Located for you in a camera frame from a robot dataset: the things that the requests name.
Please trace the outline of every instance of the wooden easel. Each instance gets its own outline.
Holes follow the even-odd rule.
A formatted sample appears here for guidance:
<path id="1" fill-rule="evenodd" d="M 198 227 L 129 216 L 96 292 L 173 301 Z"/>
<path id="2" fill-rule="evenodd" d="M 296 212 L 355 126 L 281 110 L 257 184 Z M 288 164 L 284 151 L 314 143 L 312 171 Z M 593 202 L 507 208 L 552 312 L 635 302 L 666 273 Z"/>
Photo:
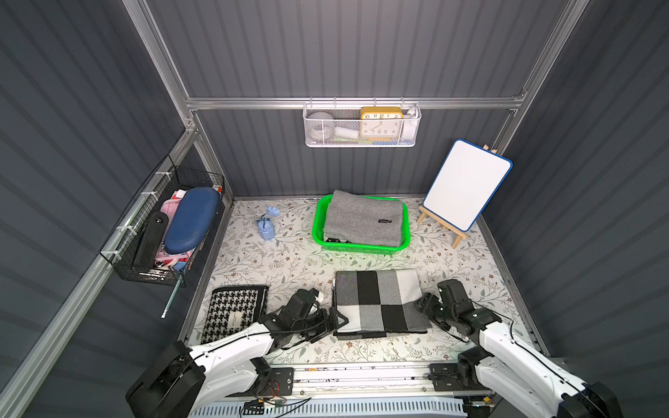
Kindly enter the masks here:
<path id="1" fill-rule="evenodd" d="M 484 145 L 484 146 L 483 146 L 483 149 L 484 149 L 484 150 L 488 150 L 488 145 Z M 491 152 L 492 152 L 493 154 L 496 154 L 496 153 L 497 153 L 497 150 L 491 150 Z M 418 207 L 418 209 L 420 209 L 420 211 L 422 212 L 422 214 L 420 215 L 420 218 L 418 218 L 418 223 L 419 223 L 419 224 L 420 224 L 422 221 L 424 221 L 425 218 L 426 218 L 427 216 L 430 216 L 430 217 L 431 217 L 432 219 L 434 219 L 437 223 L 439 223 L 442 227 L 444 227 L 444 228 L 446 228 L 446 229 L 450 229 L 451 231 L 453 231 L 453 232 L 455 232 L 456 234 L 458 234 L 458 237 L 456 238 L 456 240 L 453 241 L 453 246 L 452 246 L 452 247 L 453 247 L 454 249 L 458 246 L 458 244 L 460 243 L 460 241 L 462 240 L 462 238 L 469 238 L 469 235 L 467 235 L 467 234 L 464 233 L 463 231 L 460 231 L 458 228 L 454 227 L 454 226 L 451 225 L 450 223 L 448 223 L 448 222 L 442 220 L 441 218 L 439 218 L 437 215 L 435 215 L 435 214 L 432 213 L 431 211 L 428 211 L 423 205 L 420 205 L 420 206 Z"/>

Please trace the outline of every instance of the whiteboard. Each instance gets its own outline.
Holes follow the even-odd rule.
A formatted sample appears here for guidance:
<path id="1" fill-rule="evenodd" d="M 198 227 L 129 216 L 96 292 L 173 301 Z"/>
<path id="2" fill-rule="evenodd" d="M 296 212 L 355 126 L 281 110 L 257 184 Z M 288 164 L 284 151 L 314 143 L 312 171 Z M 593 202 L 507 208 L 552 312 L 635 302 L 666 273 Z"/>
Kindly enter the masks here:
<path id="1" fill-rule="evenodd" d="M 512 165 L 503 156 L 458 139 L 423 206 L 459 230 L 468 231 Z"/>

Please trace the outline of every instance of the gray folded cloth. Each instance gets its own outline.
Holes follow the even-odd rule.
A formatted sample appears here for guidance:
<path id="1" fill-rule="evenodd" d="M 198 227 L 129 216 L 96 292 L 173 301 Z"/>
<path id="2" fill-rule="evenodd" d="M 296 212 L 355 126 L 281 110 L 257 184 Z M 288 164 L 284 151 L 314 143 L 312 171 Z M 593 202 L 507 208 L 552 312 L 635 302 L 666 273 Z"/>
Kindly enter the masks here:
<path id="1" fill-rule="evenodd" d="M 326 240 L 367 245 L 402 245 L 404 206 L 401 201 L 368 199 L 335 190 L 323 227 Z"/>

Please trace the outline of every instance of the analog clock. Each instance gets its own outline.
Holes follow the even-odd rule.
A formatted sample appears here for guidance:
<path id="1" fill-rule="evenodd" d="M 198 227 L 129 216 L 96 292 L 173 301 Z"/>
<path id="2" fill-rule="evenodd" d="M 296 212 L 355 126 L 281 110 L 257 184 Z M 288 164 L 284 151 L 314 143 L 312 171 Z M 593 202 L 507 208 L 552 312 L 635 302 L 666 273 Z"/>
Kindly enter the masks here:
<path id="1" fill-rule="evenodd" d="M 402 131 L 402 109 L 396 106 L 368 106 L 360 111 L 360 135 L 365 138 L 397 139 Z"/>

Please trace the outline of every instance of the white roll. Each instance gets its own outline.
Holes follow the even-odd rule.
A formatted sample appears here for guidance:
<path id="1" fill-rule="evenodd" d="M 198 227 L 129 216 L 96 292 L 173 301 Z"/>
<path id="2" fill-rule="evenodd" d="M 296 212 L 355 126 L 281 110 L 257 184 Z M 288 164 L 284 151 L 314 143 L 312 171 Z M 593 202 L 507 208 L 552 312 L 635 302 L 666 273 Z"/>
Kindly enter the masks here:
<path id="1" fill-rule="evenodd" d="M 359 131 L 357 129 L 343 128 L 342 126 L 336 126 L 334 128 L 334 135 L 341 136 L 343 138 L 358 139 Z"/>
<path id="2" fill-rule="evenodd" d="M 318 120 L 334 120 L 335 118 L 328 112 L 316 112 L 307 116 L 307 119 L 316 119 L 314 122 L 310 122 L 309 137 L 315 141 L 331 140 L 332 136 L 335 134 L 335 130 L 332 126 L 325 125 L 325 122 L 319 122 Z"/>

